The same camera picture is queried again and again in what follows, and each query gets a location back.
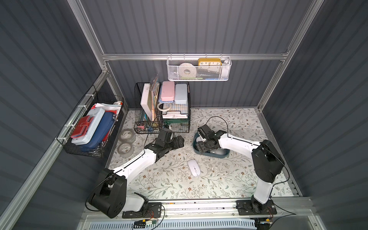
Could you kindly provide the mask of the teal plastic storage box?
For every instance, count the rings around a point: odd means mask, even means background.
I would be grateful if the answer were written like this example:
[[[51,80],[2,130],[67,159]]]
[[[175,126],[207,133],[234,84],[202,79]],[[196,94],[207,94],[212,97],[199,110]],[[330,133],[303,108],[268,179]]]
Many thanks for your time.
[[[215,150],[210,150],[210,151],[207,151],[207,152],[200,152],[198,150],[197,146],[196,146],[196,144],[199,141],[202,141],[202,139],[200,138],[199,134],[196,133],[194,135],[194,139],[193,139],[193,142],[192,142],[192,146],[193,146],[194,152],[196,154],[203,155],[203,156],[208,156],[208,157],[213,157],[213,158],[219,158],[219,159],[227,158],[230,155],[230,150],[229,149],[215,149]]]

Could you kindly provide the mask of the white wireless mouse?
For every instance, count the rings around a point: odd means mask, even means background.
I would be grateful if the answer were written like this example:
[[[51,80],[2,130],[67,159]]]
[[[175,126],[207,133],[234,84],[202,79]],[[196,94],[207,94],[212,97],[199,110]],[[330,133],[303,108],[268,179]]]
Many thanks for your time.
[[[198,165],[197,161],[194,160],[194,159],[191,159],[187,163],[188,163],[188,167],[189,167],[189,169],[191,171],[191,174],[194,177],[200,176],[201,170],[199,168],[199,165]]]

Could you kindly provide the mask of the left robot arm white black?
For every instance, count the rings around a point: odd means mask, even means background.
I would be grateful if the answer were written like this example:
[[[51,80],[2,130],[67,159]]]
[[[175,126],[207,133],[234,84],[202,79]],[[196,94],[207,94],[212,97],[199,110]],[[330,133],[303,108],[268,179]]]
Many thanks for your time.
[[[156,141],[147,144],[131,161],[113,170],[104,168],[97,179],[98,184],[88,195],[85,205],[94,207],[109,218],[115,218],[120,212],[141,212],[147,214],[149,200],[138,193],[129,194],[127,187],[142,171],[154,165],[160,158],[172,150],[183,148],[182,136],[168,141]]]

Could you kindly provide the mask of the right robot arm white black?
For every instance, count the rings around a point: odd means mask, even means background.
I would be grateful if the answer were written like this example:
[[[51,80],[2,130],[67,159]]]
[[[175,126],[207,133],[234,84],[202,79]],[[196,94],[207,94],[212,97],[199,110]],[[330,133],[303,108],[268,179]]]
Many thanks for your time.
[[[196,148],[200,152],[227,149],[250,158],[258,177],[252,200],[259,205],[264,205],[269,201],[274,181],[285,166],[272,142],[245,140],[222,130],[216,133],[212,131],[209,134],[198,131],[198,134],[201,141],[197,142]]]

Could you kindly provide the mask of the silver ergonomic mouse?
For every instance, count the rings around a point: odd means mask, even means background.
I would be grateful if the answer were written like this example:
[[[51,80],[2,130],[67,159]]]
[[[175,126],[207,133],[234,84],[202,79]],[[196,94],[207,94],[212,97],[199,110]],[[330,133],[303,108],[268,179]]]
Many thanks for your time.
[[[215,150],[213,149],[211,151],[211,153],[216,155],[219,158],[224,158],[230,153],[230,151],[228,149],[219,148],[219,149],[215,149]]]

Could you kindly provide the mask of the clear tape roll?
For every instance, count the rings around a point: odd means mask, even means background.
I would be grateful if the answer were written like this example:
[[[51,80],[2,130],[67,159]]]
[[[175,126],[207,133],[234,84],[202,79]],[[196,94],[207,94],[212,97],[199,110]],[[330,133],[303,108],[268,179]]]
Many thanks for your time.
[[[134,143],[136,140],[136,133],[133,129],[123,129],[121,130],[120,134],[118,135],[118,139],[122,143]]]
[[[128,158],[134,153],[134,147],[131,143],[121,143],[117,148],[117,152],[120,156]]]

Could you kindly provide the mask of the light blue pencil case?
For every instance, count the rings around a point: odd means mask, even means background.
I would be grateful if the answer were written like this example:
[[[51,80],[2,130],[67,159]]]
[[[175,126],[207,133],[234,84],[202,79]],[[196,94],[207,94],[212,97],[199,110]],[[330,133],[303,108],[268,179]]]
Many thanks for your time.
[[[176,104],[187,104],[188,103],[188,87],[187,84],[176,84],[175,85],[175,97],[174,102]]]

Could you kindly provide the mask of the white book upright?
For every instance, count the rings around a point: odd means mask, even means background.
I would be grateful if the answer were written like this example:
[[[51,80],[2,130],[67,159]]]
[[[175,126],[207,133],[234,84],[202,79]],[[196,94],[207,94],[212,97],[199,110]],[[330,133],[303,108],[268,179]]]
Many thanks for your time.
[[[152,101],[151,101],[151,90],[150,84],[145,83],[142,91],[140,105],[147,115],[148,119],[152,121]]]

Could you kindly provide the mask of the pink pencil case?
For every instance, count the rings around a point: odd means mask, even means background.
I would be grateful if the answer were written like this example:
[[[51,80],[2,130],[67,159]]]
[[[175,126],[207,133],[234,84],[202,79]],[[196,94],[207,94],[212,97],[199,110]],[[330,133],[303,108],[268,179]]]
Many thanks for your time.
[[[160,97],[163,102],[171,102],[174,100],[175,83],[173,81],[163,81]]]

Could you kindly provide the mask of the navy blue pouch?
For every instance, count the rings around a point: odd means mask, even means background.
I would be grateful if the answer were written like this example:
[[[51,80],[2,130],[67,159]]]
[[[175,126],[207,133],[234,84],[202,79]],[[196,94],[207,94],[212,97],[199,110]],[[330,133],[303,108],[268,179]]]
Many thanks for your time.
[[[105,112],[90,142],[79,147],[82,152],[89,152],[102,143],[115,122],[114,116],[112,112]]]

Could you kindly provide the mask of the white tape roll in basket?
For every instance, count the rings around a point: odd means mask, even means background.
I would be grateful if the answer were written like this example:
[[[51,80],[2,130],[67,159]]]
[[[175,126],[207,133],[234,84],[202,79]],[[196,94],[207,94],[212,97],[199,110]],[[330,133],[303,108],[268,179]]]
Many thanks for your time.
[[[178,66],[178,74],[181,78],[195,78],[197,70],[196,67],[190,63],[182,63]]]

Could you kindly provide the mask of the white plastic case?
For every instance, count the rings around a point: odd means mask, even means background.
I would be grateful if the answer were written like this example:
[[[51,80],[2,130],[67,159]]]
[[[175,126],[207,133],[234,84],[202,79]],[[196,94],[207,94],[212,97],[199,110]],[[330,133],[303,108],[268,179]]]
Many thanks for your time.
[[[75,145],[89,143],[104,114],[105,110],[101,107],[91,109],[86,116],[79,120],[71,135],[71,142]]]

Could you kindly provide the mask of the red wallet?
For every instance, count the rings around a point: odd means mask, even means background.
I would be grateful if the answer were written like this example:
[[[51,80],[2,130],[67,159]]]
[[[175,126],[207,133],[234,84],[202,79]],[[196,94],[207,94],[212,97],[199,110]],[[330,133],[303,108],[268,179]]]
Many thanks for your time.
[[[94,117],[91,116],[81,118],[71,134],[71,138],[76,139],[85,136],[93,119]]]

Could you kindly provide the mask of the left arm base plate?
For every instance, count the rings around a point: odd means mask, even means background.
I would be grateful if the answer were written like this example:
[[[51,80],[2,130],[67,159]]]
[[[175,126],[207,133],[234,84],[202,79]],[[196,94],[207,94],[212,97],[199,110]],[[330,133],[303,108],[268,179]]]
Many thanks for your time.
[[[123,219],[151,219],[160,218],[163,211],[161,202],[153,202],[144,204],[140,211],[124,211],[122,214]]]

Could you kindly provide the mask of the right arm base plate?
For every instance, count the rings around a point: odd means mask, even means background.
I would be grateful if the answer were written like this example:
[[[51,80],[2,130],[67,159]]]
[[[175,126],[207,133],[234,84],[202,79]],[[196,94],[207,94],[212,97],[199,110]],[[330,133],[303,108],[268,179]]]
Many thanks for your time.
[[[265,204],[261,204],[256,200],[237,200],[235,207],[240,216],[251,215],[276,215],[276,205],[272,200],[268,200]]]

